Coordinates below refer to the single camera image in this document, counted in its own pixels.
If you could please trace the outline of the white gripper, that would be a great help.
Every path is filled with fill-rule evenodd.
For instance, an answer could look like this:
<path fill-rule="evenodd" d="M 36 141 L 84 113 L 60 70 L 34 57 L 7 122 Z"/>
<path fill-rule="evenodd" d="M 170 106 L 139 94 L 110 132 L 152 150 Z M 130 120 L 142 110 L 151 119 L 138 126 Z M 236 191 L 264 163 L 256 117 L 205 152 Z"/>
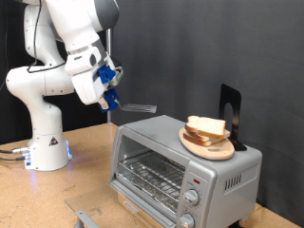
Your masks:
<path fill-rule="evenodd" d="M 99 66 L 94 55 L 88 59 L 77 56 L 74 64 L 72 83 L 81 101 L 85 105 L 99 103 L 102 109 L 108 109 L 102 96 L 113 79 L 113 70 L 107 65 Z"/>

